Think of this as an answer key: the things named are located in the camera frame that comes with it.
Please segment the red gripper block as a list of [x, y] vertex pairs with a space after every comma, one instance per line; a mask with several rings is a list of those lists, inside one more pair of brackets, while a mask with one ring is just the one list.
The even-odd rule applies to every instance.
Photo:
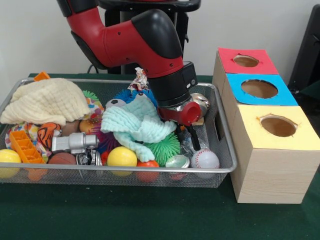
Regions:
[[190, 125], [188, 127], [188, 132], [190, 133], [193, 149], [195, 151], [201, 149], [197, 133], [192, 126], [192, 123], [196, 122], [202, 113], [200, 106], [196, 102], [187, 101], [182, 105], [171, 108], [159, 107], [158, 113], [163, 120], [178, 123], [176, 127], [176, 136], [180, 143], [185, 139], [185, 127], [183, 125]]

